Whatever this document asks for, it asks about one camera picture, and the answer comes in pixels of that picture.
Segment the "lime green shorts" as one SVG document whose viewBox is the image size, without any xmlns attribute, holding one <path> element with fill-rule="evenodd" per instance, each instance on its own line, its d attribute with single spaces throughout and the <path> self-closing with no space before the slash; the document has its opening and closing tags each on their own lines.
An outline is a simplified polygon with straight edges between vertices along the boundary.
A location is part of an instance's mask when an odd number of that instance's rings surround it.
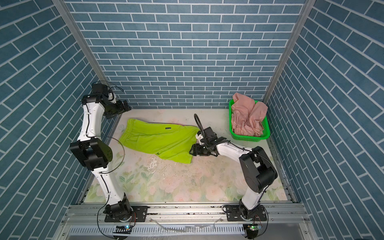
<svg viewBox="0 0 384 240">
<path fill-rule="evenodd" d="M 197 142 L 199 128 L 176 124 L 153 124 L 128 119 L 120 142 L 127 148 L 156 155 L 160 159 L 190 164 L 191 147 Z"/>
</svg>

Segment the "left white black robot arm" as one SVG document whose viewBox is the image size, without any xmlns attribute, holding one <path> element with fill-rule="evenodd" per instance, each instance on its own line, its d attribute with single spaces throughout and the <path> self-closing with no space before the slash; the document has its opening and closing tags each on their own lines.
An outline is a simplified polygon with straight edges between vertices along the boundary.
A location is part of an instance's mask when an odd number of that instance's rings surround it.
<svg viewBox="0 0 384 240">
<path fill-rule="evenodd" d="M 106 222 L 129 222 L 134 216 L 129 200 L 119 187 L 109 164 L 113 160 L 112 149 L 102 141 L 102 118 L 114 117 L 131 110 L 127 101 L 111 99 L 104 94 L 85 95 L 82 129 L 77 140 L 70 144 L 70 151 L 80 164 L 90 170 L 98 180 L 106 198 L 103 213 Z"/>
</svg>

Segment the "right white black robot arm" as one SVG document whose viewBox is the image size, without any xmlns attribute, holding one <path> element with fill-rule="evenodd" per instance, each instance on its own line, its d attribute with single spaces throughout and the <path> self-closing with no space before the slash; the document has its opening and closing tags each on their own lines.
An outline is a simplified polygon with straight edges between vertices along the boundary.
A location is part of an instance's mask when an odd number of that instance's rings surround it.
<svg viewBox="0 0 384 240">
<path fill-rule="evenodd" d="M 204 138 L 196 135 L 197 143 L 190 150 L 193 156 L 225 156 L 241 165 L 246 184 L 246 193 L 239 202 L 240 215 L 245 220 L 254 218 L 261 205 L 261 198 L 277 179 L 278 173 L 261 147 L 240 147 L 224 137 Z"/>
</svg>

